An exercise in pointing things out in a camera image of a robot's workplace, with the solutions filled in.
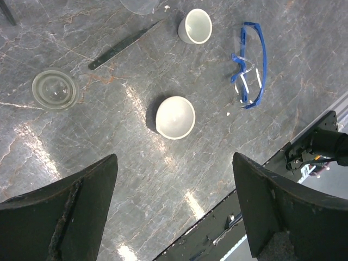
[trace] white ceramic cup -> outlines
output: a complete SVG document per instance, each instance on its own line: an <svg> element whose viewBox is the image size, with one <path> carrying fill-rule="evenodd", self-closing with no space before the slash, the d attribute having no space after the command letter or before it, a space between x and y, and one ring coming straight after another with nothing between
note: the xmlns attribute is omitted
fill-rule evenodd
<svg viewBox="0 0 348 261"><path fill-rule="evenodd" d="M188 44L203 44L212 34L212 21L202 9L193 9L181 21L178 34L181 40Z"/></svg>

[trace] safety goggles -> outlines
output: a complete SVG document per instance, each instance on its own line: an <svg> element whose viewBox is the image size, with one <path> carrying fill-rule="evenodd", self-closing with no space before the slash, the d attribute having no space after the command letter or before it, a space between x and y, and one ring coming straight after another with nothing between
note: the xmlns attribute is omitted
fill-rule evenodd
<svg viewBox="0 0 348 261"><path fill-rule="evenodd" d="M259 105L266 87L267 53L258 23L244 22L240 34L240 55L233 53L231 57L240 65L239 71L231 77L237 102L245 109Z"/></svg>

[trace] metal bracket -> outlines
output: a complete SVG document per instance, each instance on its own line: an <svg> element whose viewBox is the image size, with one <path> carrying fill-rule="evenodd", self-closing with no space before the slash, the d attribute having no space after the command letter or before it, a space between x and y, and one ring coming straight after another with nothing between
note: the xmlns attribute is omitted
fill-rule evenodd
<svg viewBox="0 0 348 261"><path fill-rule="evenodd" d="M317 155L312 154L310 141L312 133L318 128L338 132L336 112L329 111L286 150L285 158L288 170L297 169L303 162L315 159Z"/></svg>

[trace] gray marble countertop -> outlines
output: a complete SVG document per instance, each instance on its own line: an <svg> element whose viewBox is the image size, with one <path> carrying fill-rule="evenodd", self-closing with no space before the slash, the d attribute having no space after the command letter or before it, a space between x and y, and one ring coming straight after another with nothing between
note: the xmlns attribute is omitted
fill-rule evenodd
<svg viewBox="0 0 348 261"><path fill-rule="evenodd" d="M144 16L118 0L6 2L18 25L0 13L0 201L115 153L119 174L98 260L152 260L234 189L234 152L263 163L346 91L345 0L168 0ZM200 46L177 36L193 8L213 22ZM116 58L87 68L160 19ZM228 106L237 69L231 28L243 21L261 24L269 57L264 99L251 110ZM79 83L82 97L70 110L33 102L30 83L47 67ZM183 140L153 131L153 110L171 95L196 110Z"/></svg>

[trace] white ceramic bowl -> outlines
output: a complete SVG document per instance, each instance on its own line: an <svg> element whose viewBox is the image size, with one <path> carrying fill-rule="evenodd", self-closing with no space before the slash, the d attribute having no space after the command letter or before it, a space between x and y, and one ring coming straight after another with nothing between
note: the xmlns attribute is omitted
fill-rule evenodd
<svg viewBox="0 0 348 261"><path fill-rule="evenodd" d="M185 98L173 96L166 99L156 114L156 130L164 137L178 140L186 137L196 121L195 109Z"/></svg>

